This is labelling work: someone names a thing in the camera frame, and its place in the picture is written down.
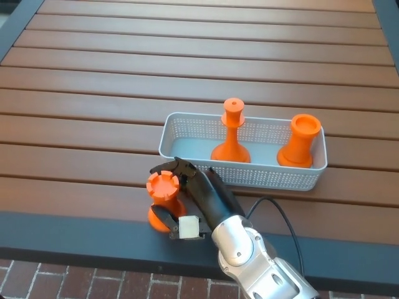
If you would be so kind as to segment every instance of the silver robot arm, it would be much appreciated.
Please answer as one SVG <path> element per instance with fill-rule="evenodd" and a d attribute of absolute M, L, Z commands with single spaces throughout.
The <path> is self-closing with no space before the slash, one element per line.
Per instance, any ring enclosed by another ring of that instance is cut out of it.
<path fill-rule="evenodd" d="M 319 293 L 272 246 L 251 227 L 244 217 L 235 215 L 212 232 L 219 249 L 222 271 L 234 279 L 247 299 L 313 299 Z"/>
<path fill-rule="evenodd" d="M 178 176 L 182 190 L 204 215 L 213 242 L 219 249 L 222 271 L 238 283 L 247 299 L 314 299 L 319 296 L 305 278 L 277 257 L 272 246 L 252 228 L 234 194 L 212 168 L 200 171 L 189 161 L 176 157 L 150 172 L 163 170 Z M 169 223 L 172 239 L 185 239 L 181 237 L 184 235 L 182 222 L 177 224 L 162 207 L 152 206 L 152 209 L 164 223 Z M 197 223 L 194 237 L 200 234 L 199 226 Z"/>

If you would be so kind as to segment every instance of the table surface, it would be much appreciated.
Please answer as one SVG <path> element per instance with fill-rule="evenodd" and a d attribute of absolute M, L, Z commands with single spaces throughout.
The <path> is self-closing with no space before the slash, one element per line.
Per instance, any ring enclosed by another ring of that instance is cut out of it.
<path fill-rule="evenodd" d="M 239 97 L 246 116 L 315 115 L 329 160 L 309 192 L 233 187 L 244 209 L 279 200 L 319 289 L 398 295 L 399 75 L 371 0 L 45 0 L 31 14 L 0 66 L 0 255 L 223 278 L 209 239 L 152 231 L 144 187 L 170 113 Z M 271 205 L 253 222 L 297 265 Z"/>

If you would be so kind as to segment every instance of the orange object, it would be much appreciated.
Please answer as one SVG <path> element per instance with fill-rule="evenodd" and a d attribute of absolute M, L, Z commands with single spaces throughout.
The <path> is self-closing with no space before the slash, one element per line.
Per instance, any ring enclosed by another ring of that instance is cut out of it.
<path fill-rule="evenodd" d="M 212 151 L 212 160 L 234 161 L 250 163 L 251 155 L 249 151 L 238 143 L 237 130 L 245 122 L 244 102 L 239 98 L 229 98 L 224 101 L 225 113 L 222 116 L 222 122 L 227 126 L 226 141 L 215 147 Z"/>
<path fill-rule="evenodd" d="M 291 121 L 290 140 L 277 154 L 278 163 L 281 166 L 310 168 L 313 164 L 310 147 L 321 128 L 322 125 L 316 117 L 308 114 L 296 115 Z"/>
<path fill-rule="evenodd" d="M 154 200 L 153 204 L 164 206 L 174 216 L 180 217 L 186 214 L 186 209 L 177 199 L 179 192 L 179 179 L 170 171 L 153 173 L 147 181 L 147 191 Z M 148 211 L 148 221 L 152 227 L 160 232 L 169 232 L 170 229 L 162 223 L 151 210 Z"/>

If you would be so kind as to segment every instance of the perforated basket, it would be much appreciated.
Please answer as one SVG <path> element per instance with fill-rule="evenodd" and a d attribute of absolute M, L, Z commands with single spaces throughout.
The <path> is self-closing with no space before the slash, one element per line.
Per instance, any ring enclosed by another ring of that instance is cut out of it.
<path fill-rule="evenodd" d="M 159 153 L 167 161 L 175 156 L 204 170 L 212 167 L 228 185 L 308 191 L 327 167 L 324 131 L 314 138 L 311 168 L 280 166 L 277 152 L 291 136 L 291 120 L 246 117 L 238 141 L 251 154 L 251 163 L 210 160 L 212 150 L 226 140 L 221 115 L 172 113 L 166 119 Z"/>

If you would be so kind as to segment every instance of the orange spool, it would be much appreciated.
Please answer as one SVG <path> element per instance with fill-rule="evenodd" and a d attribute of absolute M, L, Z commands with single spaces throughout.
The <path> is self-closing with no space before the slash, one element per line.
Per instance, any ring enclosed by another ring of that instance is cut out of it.
<path fill-rule="evenodd" d="M 321 127 L 320 121 L 312 115 L 296 115 L 291 121 L 291 138 L 277 154 L 278 163 L 281 166 L 310 168 L 313 164 L 310 147 Z"/>
<path fill-rule="evenodd" d="M 179 193 L 179 179 L 170 171 L 153 173 L 147 181 L 147 191 L 154 200 L 154 204 L 167 208 L 174 216 L 186 215 L 186 209 L 181 201 L 177 199 Z M 169 232 L 170 229 L 162 223 L 151 208 L 148 211 L 148 221 L 151 226 L 160 232 Z"/>
<path fill-rule="evenodd" d="M 215 147 L 212 151 L 212 160 L 234 161 L 250 163 L 251 155 L 249 151 L 238 143 L 237 131 L 245 122 L 244 102 L 239 98 L 229 98 L 224 101 L 225 113 L 222 116 L 222 122 L 227 127 L 226 141 Z"/>

